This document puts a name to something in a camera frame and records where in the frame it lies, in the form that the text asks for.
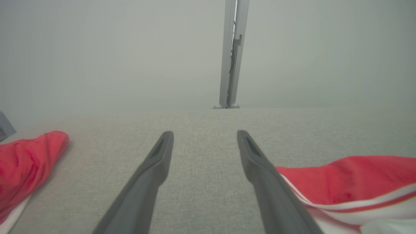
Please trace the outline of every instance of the gray wall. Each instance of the gray wall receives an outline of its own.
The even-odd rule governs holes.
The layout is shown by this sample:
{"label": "gray wall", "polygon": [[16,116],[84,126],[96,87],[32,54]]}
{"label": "gray wall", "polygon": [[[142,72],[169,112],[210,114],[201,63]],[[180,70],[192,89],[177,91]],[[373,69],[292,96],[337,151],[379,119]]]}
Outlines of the gray wall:
{"label": "gray wall", "polygon": [[0,0],[0,110],[16,130],[83,113],[211,109],[223,0]]}
{"label": "gray wall", "polygon": [[416,1],[250,1],[236,103],[416,107]]}

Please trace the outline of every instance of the textured gray fabric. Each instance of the textured gray fabric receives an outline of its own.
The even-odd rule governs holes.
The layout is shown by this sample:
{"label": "textured gray fabric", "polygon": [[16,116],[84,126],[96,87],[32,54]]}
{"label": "textured gray fabric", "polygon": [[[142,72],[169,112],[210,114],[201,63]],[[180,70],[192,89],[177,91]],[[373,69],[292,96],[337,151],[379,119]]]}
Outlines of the textured gray fabric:
{"label": "textured gray fabric", "polygon": [[235,109],[49,121],[3,142],[52,130],[71,138],[11,233],[91,233],[166,130],[174,132],[175,142],[150,232],[264,232],[253,187],[241,167],[239,129],[247,130],[278,166],[320,166],[349,155],[416,153],[413,111]]}

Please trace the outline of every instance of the red fabric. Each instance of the red fabric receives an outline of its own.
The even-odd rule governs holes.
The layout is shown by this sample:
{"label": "red fabric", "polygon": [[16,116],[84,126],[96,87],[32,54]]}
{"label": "red fabric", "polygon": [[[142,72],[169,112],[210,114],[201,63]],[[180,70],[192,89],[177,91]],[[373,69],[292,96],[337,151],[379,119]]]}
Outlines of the red fabric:
{"label": "red fabric", "polygon": [[49,177],[69,142],[64,132],[0,145],[0,224]]}
{"label": "red fabric", "polygon": [[416,183],[416,158],[350,156],[321,167],[276,167],[314,204],[367,200]]}

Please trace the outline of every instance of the red garment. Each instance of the red garment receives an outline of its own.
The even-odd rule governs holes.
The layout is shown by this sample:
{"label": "red garment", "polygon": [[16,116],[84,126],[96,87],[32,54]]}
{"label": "red garment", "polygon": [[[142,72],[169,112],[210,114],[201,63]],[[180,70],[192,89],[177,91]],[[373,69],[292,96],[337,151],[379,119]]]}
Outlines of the red garment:
{"label": "red garment", "polygon": [[0,224],[49,177],[69,136],[60,131],[0,145]]}
{"label": "red garment", "polygon": [[321,167],[276,167],[314,204],[368,200],[416,183],[416,158],[350,156]]}

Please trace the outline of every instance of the red stripe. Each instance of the red stripe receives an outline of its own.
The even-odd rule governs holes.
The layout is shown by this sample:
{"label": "red stripe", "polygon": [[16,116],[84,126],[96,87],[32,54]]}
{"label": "red stripe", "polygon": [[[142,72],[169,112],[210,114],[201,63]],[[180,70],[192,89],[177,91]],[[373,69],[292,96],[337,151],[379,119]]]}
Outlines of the red stripe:
{"label": "red stripe", "polygon": [[341,209],[341,210],[322,209],[322,208],[318,208],[318,209],[333,212],[333,213],[352,213],[352,212],[359,212],[359,211],[378,209],[378,208],[390,206],[390,205],[397,204],[399,202],[405,201],[407,199],[410,199],[414,196],[416,196],[416,191],[413,191],[413,192],[411,192],[409,194],[406,194],[406,195],[403,195],[401,197],[397,197],[397,198],[395,198],[393,200],[390,200],[390,201],[386,201],[386,202],[382,202],[382,203],[378,203],[378,204],[374,204],[374,205],[369,205],[369,206],[365,206],[365,207],[354,207],[354,208]]}

